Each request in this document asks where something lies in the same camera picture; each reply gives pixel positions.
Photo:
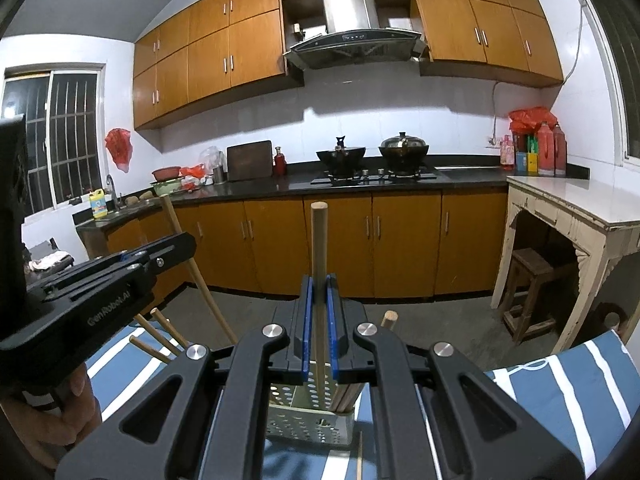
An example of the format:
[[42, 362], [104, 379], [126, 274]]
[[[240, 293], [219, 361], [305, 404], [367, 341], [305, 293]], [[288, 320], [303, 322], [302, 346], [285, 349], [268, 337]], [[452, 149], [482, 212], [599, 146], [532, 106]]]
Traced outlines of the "person's left hand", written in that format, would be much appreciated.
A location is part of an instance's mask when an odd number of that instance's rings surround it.
[[70, 374], [68, 388], [70, 393], [59, 415], [40, 412], [13, 393], [1, 399], [2, 412], [14, 434], [32, 459], [47, 470], [55, 470], [60, 462], [51, 448], [57, 450], [84, 440], [102, 422], [85, 363]]

